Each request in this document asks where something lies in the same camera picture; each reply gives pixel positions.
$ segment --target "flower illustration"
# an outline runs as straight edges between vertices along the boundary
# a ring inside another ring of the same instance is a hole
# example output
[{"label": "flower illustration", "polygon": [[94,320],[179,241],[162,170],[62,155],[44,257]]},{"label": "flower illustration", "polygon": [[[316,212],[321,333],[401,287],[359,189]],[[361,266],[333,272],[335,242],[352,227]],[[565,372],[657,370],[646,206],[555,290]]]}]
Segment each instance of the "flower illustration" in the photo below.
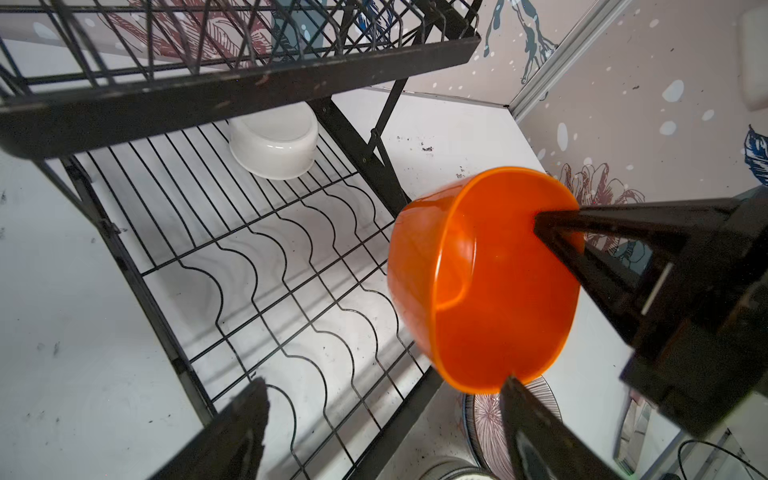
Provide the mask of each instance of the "flower illustration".
[{"label": "flower illustration", "polygon": [[[580,171],[574,172],[571,165],[564,164],[559,180],[576,197],[583,206],[592,205],[626,205],[641,204],[645,195],[629,188],[617,178],[608,180],[610,168],[608,164],[584,165]],[[587,243],[611,256],[618,258],[626,267],[641,273],[650,256],[650,248],[636,240],[610,237],[599,233],[586,233]]]}]

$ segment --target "dish rack shelf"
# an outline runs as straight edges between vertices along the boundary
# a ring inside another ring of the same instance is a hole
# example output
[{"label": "dish rack shelf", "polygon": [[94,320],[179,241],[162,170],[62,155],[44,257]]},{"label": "dish rack shelf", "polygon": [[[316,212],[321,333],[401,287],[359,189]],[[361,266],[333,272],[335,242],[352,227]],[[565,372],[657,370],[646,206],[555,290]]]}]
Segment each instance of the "dish rack shelf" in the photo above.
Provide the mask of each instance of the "dish rack shelf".
[{"label": "dish rack shelf", "polygon": [[[473,2],[0,5],[0,145],[60,157],[459,65],[480,42]],[[8,40],[30,36],[61,46],[71,68],[27,73]]]},{"label": "dish rack shelf", "polygon": [[[381,133],[409,75],[469,60],[480,4],[0,5],[0,146],[98,229],[203,424],[265,379],[261,477],[375,478],[442,384],[386,287],[410,200]],[[388,80],[365,140],[330,95]],[[227,119],[297,101],[310,171],[244,170]]]}]

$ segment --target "floral wallpaper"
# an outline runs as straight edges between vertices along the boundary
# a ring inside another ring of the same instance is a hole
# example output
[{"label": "floral wallpaper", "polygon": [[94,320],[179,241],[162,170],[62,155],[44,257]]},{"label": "floral wallpaper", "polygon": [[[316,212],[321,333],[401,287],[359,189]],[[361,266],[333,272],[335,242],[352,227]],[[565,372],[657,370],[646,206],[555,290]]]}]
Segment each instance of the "floral wallpaper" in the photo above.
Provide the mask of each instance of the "floral wallpaper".
[{"label": "floral wallpaper", "polygon": [[739,88],[737,25],[759,3],[630,3],[520,121],[545,170],[582,204],[768,184],[768,109],[748,111]]}]

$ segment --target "metal frame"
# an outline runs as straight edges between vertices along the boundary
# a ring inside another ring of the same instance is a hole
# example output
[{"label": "metal frame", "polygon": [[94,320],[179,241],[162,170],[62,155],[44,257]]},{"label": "metal frame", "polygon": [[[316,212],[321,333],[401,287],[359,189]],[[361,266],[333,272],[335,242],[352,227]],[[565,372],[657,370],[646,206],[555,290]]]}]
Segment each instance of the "metal frame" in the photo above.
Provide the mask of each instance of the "metal frame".
[{"label": "metal frame", "polygon": [[[453,8],[453,2],[468,8],[466,18]],[[260,0],[253,4],[248,0],[205,0],[202,8],[187,5],[184,0],[133,0],[129,6],[120,7],[99,2],[66,5],[63,0],[4,5],[0,7],[4,15],[47,15],[81,72],[25,77],[0,39],[0,48],[12,67],[12,71],[0,69],[0,95],[4,100],[0,106],[0,145],[17,157],[32,160],[62,157],[384,81],[404,82],[414,74],[466,63],[480,42],[475,31],[478,18],[466,0],[382,3],[378,13],[371,10],[371,4],[364,5],[360,0],[339,0],[328,6],[317,0],[291,0],[287,7],[279,2],[262,6]],[[271,12],[274,24],[263,19],[264,11]],[[391,14],[386,19],[382,16],[385,12]],[[130,55],[133,67],[106,66],[78,20],[78,15],[86,13],[99,14],[109,24],[115,39]],[[226,15],[230,26],[243,37],[236,55],[223,51],[208,32],[213,13]],[[310,13],[319,16],[320,23]],[[341,24],[334,18],[337,13],[343,14]],[[311,38],[298,35],[293,18],[298,14],[302,14],[302,21],[306,17],[307,23],[314,24],[317,31]],[[139,60],[140,52],[134,52],[124,31],[115,25],[121,15],[144,15],[147,61]],[[404,18],[414,19],[417,26],[403,31]],[[273,43],[269,54],[257,52],[253,42],[245,40],[243,33],[251,31],[257,19],[259,25],[271,25],[266,27]],[[194,22],[195,35],[190,37],[180,20]],[[361,30],[357,39],[349,35],[353,23]],[[433,26],[439,29],[440,36],[427,43]],[[173,38],[175,32],[179,39]],[[290,32],[295,35],[295,45],[288,36]],[[175,50],[176,61],[155,64],[155,36],[156,41],[167,39]],[[316,47],[316,40],[328,46]],[[204,59],[204,46],[211,45],[217,56]],[[96,68],[88,63],[83,50]],[[188,74],[181,77],[158,79],[156,75],[184,70]],[[131,74],[140,74],[144,79],[118,82]],[[89,81],[91,86],[67,88],[67,82],[77,80]],[[37,93],[38,86],[56,84],[65,89]],[[157,105],[163,107],[147,115],[149,106]],[[40,130],[48,135],[40,138]]]}]

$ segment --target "white polka dot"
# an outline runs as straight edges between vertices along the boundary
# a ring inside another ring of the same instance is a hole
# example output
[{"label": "white polka dot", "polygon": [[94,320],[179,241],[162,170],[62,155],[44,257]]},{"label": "white polka dot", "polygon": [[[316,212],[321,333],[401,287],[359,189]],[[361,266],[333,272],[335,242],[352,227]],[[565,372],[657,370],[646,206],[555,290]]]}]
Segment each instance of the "white polka dot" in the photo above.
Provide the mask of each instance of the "white polka dot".
[{"label": "white polka dot", "polygon": [[40,38],[47,38],[48,40],[58,40],[58,35],[56,35],[53,32],[53,30],[46,27],[40,22],[33,23],[32,28],[35,30],[35,33],[38,34],[38,37]]},{"label": "white polka dot", "polygon": [[672,135],[677,130],[677,124],[674,123],[672,120],[667,120],[663,124],[661,124],[661,128],[659,128],[659,133],[662,135]]},{"label": "white polka dot", "polygon": [[670,83],[670,86],[664,90],[661,97],[670,103],[674,103],[680,101],[680,97],[683,96],[683,91],[685,91],[685,84],[682,80],[678,79]]},{"label": "white polka dot", "polygon": [[558,125],[558,146],[561,151],[568,149],[568,127],[562,122]]}]

